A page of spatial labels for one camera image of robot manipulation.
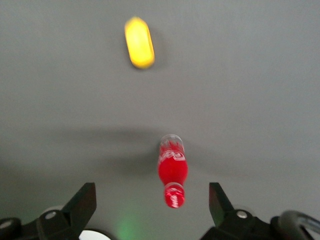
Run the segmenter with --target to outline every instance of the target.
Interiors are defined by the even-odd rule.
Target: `bottle label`
[[[168,150],[168,151],[163,152],[159,156],[158,163],[160,164],[165,159],[170,159],[170,158],[173,158],[176,161],[185,161],[186,160],[185,156],[181,152],[176,151],[176,150]]]

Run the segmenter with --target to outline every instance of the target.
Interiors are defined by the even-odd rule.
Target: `black plastic part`
[[[21,232],[21,220],[16,217],[4,218],[0,220],[0,226],[9,223],[7,227],[0,229],[0,240],[14,239]]]
[[[216,227],[220,226],[225,217],[235,210],[218,182],[209,184],[209,209]]]
[[[320,221],[298,211],[285,211],[278,219],[284,237],[290,240],[313,240],[307,230],[320,235]]]
[[[43,213],[36,220],[21,226],[18,218],[5,218],[0,225],[0,240],[79,240],[79,235],[97,207],[96,186],[86,183],[62,210]]]
[[[201,240],[283,240],[270,224],[245,210],[234,209],[217,182],[209,185],[209,209],[215,227],[210,228]]]

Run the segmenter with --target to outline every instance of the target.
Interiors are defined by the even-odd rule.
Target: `red bottle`
[[[174,134],[161,138],[158,174],[164,184],[164,199],[171,208],[179,208],[185,202],[183,184],[188,175],[185,149],[180,137]]]

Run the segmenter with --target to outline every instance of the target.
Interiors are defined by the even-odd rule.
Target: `green light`
[[[119,240],[141,240],[144,239],[144,230],[141,213],[137,206],[126,206],[120,214],[117,236]]]

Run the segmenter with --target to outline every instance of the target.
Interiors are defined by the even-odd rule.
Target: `yellow object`
[[[146,22],[139,17],[133,17],[125,23],[124,33],[132,64],[140,69],[154,64],[154,47]]]

